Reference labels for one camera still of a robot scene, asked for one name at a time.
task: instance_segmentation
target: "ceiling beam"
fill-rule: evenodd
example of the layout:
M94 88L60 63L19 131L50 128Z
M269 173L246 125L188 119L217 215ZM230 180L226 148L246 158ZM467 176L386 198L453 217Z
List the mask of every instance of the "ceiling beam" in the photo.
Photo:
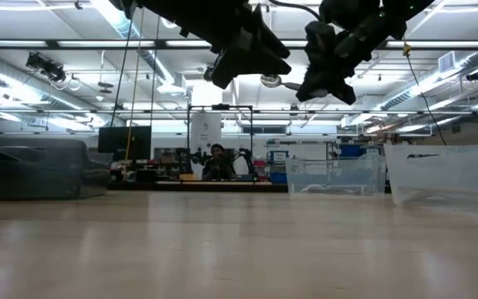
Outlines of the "ceiling beam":
M289 50L304 50L305 39L284 39L282 43ZM478 41L467 40L406 40L412 51L478 51ZM210 45L202 40L187 39L144 39L140 50L209 50ZM24 40L0 39L0 50L58 50L58 51L101 51L101 50L138 50L139 43L134 41L126 46L126 41L109 40ZM403 42L387 40L375 51L401 51Z
M49 113L49 114L75 114L75 113L114 113L113 110L24 110L24 109L0 109L0 112L5 113L23 113L23 114L37 114L37 113ZM116 110L116 115L126 115L126 114L184 114L187 113L187 110ZM219 114L244 114L250 113L248 109L242 110L206 110L207 113L219 113ZM319 114L319 115L358 115L362 113L370 113L374 115L478 115L478 111L433 111L429 112L427 110L340 110L340 109L326 109L326 110L253 110L254 114L258 115L288 115L299 114L299 115L310 115L310 114Z

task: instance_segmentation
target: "box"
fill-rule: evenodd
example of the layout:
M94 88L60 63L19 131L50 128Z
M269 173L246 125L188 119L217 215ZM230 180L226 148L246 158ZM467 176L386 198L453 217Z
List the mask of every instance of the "box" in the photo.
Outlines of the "box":
M329 194L382 197L386 162L384 157L356 160L286 161L290 194Z

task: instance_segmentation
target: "blue bin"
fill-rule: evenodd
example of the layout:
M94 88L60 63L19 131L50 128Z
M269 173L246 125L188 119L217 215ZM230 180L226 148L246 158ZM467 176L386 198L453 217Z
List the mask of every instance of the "blue bin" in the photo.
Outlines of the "blue bin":
M271 182L273 184L287 184L286 173L271 173Z

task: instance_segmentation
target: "ceiling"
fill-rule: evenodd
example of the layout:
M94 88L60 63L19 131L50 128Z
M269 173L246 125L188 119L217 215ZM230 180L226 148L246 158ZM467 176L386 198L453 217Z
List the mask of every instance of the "ceiling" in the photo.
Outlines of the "ceiling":
M265 0L251 1L266 4ZM317 9L320 0L293 0ZM439 10L433 10L441 2L446 4ZM17 11L24 7L71 7L74 1L65 0L0 0L0 39L22 40L119 40L120 35L105 20L103 15L93 7L93 3L81 0L83 10L75 8L56 9L50 11ZM139 22L143 10L138 10L134 16L134 23ZM304 26L313 21L313 17L300 10L282 7L271 7L270 12L264 12L264 19L271 30L281 39L305 38ZM144 12L143 26L139 28L142 36L147 39L179 39L179 28L167 28L163 22L152 12ZM478 40L478 0L437 0L428 10L420 13L408 22L407 39L425 40ZM64 92L82 100L99 109L112 109L115 95L118 91L120 70L123 66L124 51L108 50L104 56L103 73L101 69L101 51L97 50L9 50L0 49L0 61L13 66L19 71L32 74L25 67L25 62L30 52L41 53L44 57L64 64L66 72L77 77L81 86L77 91L69 88ZM411 55L412 67L417 75L425 73L437 66L437 59L447 51L414 51ZM213 63L215 55L208 50L157 50L157 57L171 72L183 73L188 86L202 83L200 69ZM144 61L136 65L138 55L135 51L128 51L125 73L119 87L119 102L130 105L135 91L135 108L149 109L150 102L158 103L155 109L177 109L187 106L185 96L169 96L156 91L159 83L153 84L152 70ZM287 62L293 67L288 76L283 76L283 81L301 83L305 74L308 60L302 50L292 50ZM40 74L32 74L40 81L48 82ZM401 51L375 51L373 60L364 62L356 68L356 76L348 79L358 96L358 101L347 106L341 101L328 96L301 103L301 109L372 109L385 95L402 88L413 78L407 59ZM115 85L113 93L101 101L97 86L99 81ZM253 105L258 109L288 109L291 104L298 104L295 92L284 87L268 89L261 85L259 76L240 76L236 78L236 88L239 90L238 98L233 99L231 89L224 91L223 101L232 104ZM459 94L458 81L450 81L445 86L429 91L429 96L434 100L445 100ZM421 105L412 107L421 110ZM134 118L146 118L145 115L135 115ZM183 118L181 115L156 115L156 118ZM319 115L317 120L341 120L343 115Z

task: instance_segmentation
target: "metal frame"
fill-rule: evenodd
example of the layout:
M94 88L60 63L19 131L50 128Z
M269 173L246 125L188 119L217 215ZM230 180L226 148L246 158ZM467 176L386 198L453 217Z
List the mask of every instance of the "metal frame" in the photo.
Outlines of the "metal frame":
M282 39L284 44L288 44L287 49L289 50L304 50L306 40L305 39ZM35 46L27 45L23 42L40 42ZM75 43L73 46L64 46L64 42ZM7 50L31 50L31 49L44 49L44 50L58 50L58 51L74 51L74 50L90 50L90 51L101 51L101 50L118 50L123 51L125 48L128 50L209 50L209 43L205 43L202 40L188 40L188 39L144 39L141 41L143 46L139 47L138 43L135 42L133 45L126 47L126 43L120 39L103 39L103 40L56 40L56 39L0 39L0 49ZM169 45L169 42L197 42L199 44L193 45ZM379 46L376 47L375 51L400 51L403 50L403 46L393 46L388 45L389 42L399 42L394 40L386 40L382 42ZM469 41L469 40L423 40L423 39L414 39L406 40L406 42L454 42L454 43L463 43L463 42L478 42ZM145 43L152 43L151 47L145 46ZM430 46L412 46L412 51L478 51L478 46L476 47L459 47L459 46L448 46L448 47L433 47Z
M130 110L116 110L116 115L127 115L130 113L134 114L180 114L183 112L190 112L193 108L211 108L211 106L191 106L191 109L188 110L134 110L134 112ZM252 106L230 106L230 108L234 107L241 107L241 110L206 110L209 113L220 113L220 114L241 114L246 111L245 108L249 108L251 112L251 117L253 119L254 114L265 114L265 115L288 115L292 114L299 114L299 115L308 115L308 114L318 114L318 115L359 115L362 113L369 113L373 115L398 115L398 114L406 114L406 115L478 115L478 111L432 111L429 113L427 110L338 110L338 109L330 109L330 110L254 110ZM25 110L25 109L0 109L0 112L6 113L20 113L20 114L37 114L37 113L45 113L45 114L80 114L80 113L106 113L112 114L114 113L113 110Z
M248 109L250 111L250 152L252 154L251 159L253 159L254 155L254 107L251 105L188 105L188 151L191 153L191 129L190 129L190 124L191 124L191 111L193 108L201 108L201 111L212 111L214 113L223 113L223 112L235 112L235 113L243 113L241 110ZM255 177L252 175L252 183L256 184Z

